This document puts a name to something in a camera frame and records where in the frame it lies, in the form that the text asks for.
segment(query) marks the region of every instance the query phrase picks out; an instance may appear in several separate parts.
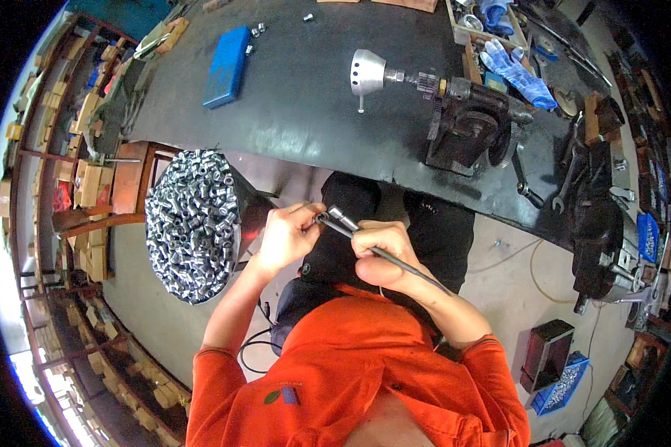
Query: shirt logo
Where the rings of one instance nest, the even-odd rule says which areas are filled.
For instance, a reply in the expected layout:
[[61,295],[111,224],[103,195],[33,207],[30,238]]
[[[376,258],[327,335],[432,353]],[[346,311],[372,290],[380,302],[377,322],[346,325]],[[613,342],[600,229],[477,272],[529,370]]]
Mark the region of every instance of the shirt logo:
[[269,405],[278,400],[279,397],[283,396],[283,402],[287,405],[300,405],[300,399],[294,387],[285,386],[280,390],[271,391],[266,395],[266,398],[263,400],[265,405]]

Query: workbench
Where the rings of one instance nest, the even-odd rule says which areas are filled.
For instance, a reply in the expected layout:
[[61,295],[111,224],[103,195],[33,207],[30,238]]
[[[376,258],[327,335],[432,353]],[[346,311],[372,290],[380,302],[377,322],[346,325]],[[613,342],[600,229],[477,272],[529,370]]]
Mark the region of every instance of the workbench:
[[[313,21],[303,21],[307,13]],[[183,149],[218,144],[223,150],[394,183],[571,250],[566,213],[559,215],[550,206],[565,175],[555,166],[566,146],[568,119],[537,110],[527,126],[521,159],[529,186],[546,201],[537,210],[517,193],[511,166],[481,166],[471,179],[426,166],[432,102],[412,86],[386,85],[383,92],[366,96],[364,114],[357,112],[358,97],[349,85],[356,49],[370,49],[387,59],[388,67],[408,73],[432,68],[438,76],[463,76],[464,47],[454,43],[443,1],[434,13],[426,13],[373,2],[243,0],[213,13],[192,8],[186,18],[191,23],[178,44],[145,67],[149,90],[131,140]],[[247,58],[238,99],[215,110],[202,107],[220,35],[258,22],[267,29],[251,38],[255,51]],[[581,37],[572,41],[585,48]],[[549,79],[581,95],[591,94],[591,86],[606,92],[566,57],[547,68]]]

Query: concrete floor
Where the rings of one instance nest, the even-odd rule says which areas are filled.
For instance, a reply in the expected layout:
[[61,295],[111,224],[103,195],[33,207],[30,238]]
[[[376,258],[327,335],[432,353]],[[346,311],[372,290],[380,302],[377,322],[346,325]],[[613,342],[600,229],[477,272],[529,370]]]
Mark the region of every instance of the concrete floor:
[[[567,2],[563,10],[576,18],[585,1]],[[610,75],[604,51],[614,48],[613,40],[604,26],[602,12],[597,11],[584,25],[583,30],[597,55],[597,63]],[[616,87],[612,95],[620,101]],[[635,160],[628,152],[628,127],[623,129],[627,158]],[[277,205],[290,205],[298,200],[320,200],[320,187],[330,174],[315,169],[254,155],[227,153],[231,163],[259,190],[279,192]],[[632,172],[632,187],[636,188],[637,173]],[[397,205],[397,194],[392,207]],[[590,305],[583,316],[572,311],[577,294],[572,290],[572,254],[548,242],[537,244],[537,238],[501,222],[478,215],[475,219],[474,244],[469,254],[469,271],[461,295],[474,303],[489,319],[494,334],[507,351],[512,378],[519,382],[519,370],[524,361],[529,329],[549,320],[560,318],[576,329],[570,351],[588,353],[592,367],[587,370],[580,387],[569,404],[560,411],[538,418],[529,409],[532,442],[550,435],[574,433],[584,417],[603,395],[611,378],[621,365],[633,342],[633,331],[624,328],[628,305]],[[252,246],[257,250],[258,241]],[[217,301],[190,306],[171,297],[152,272],[145,248],[144,225],[124,225],[112,230],[112,265],[115,278],[104,283],[109,305],[125,326],[161,364],[185,385],[192,386],[192,356],[201,345],[206,323]],[[276,309],[283,286],[295,277],[300,261],[286,268],[266,288],[262,301],[269,301]],[[547,299],[535,286],[536,278],[542,291],[556,303]],[[265,329],[267,323],[255,311],[249,335]],[[267,345],[250,346],[245,359],[254,369],[268,369],[276,357]],[[248,380],[260,375],[245,371]],[[591,397],[585,408],[587,395]],[[529,406],[530,396],[518,384],[520,401]]]

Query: hand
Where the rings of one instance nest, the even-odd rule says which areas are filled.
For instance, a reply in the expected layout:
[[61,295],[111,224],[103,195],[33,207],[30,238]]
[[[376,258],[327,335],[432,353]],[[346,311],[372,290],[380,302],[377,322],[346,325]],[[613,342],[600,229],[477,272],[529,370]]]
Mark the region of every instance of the hand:
[[259,265],[276,275],[286,265],[309,254],[323,231],[322,225],[313,223],[313,218],[323,211],[324,204],[306,201],[270,210],[261,249],[255,255]]
[[356,263],[358,277],[372,285],[380,285],[392,291],[412,295],[415,290],[427,284],[422,278],[406,272],[382,257],[376,257],[370,247],[380,247],[420,272],[432,277],[427,268],[420,264],[410,238],[402,222],[376,222],[363,220],[358,223],[361,231],[353,235],[353,252],[360,258]]

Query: blue glove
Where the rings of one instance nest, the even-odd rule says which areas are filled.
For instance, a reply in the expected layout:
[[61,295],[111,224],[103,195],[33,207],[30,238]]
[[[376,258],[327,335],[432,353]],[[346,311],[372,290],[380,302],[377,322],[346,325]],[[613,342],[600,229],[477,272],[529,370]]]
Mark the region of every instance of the blue glove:
[[486,26],[487,31],[497,36],[511,36],[514,34],[514,28],[512,28],[512,22],[510,22],[510,16],[507,14],[502,14],[500,21],[494,26]]
[[[507,15],[508,3],[512,3],[512,0],[478,0],[479,10],[484,15],[485,31],[500,31],[508,36],[514,34],[510,17]],[[503,17],[506,19],[506,23],[501,23]]]
[[534,104],[535,107],[542,107],[547,110],[556,109],[559,106],[552,98],[552,94],[549,93],[544,81],[532,76],[532,73],[529,73],[519,63],[524,55],[524,50],[521,47],[512,50],[511,58],[499,40],[492,39],[485,42],[484,49],[486,52],[481,52],[479,57],[485,66],[494,74],[510,81],[510,84],[519,90],[519,93],[527,101]]

